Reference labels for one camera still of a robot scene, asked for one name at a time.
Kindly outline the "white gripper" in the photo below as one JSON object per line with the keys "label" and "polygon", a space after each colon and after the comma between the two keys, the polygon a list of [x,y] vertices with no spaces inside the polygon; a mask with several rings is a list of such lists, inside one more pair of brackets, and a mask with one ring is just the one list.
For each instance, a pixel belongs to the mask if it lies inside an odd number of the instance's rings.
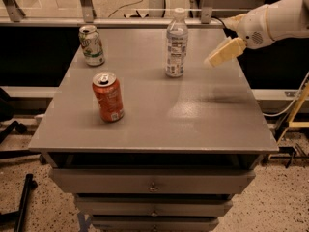
{"label": "white gripper", "polygon": [[247,14],[238,14],[223,19],[227,29],[237,32],[238,37],[228,37],[204,60],[205,65],[216,67],[226,61],[239,57],[246,47],[259,49],[272,45],[267,25],[268,5],[251,10]]}

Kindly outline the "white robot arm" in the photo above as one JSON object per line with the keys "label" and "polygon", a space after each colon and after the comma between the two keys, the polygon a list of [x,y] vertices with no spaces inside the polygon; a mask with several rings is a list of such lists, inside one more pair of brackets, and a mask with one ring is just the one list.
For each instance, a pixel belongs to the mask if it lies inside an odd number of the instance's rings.
{"label": "white robot arm", "polygon": [[228,37],[204,60],[216,67],[243,54],[246,48],[259,49],[288,38],[309,37],[309,0],[280,0],[246,14],[223,19],[227,29],[237,33]]}

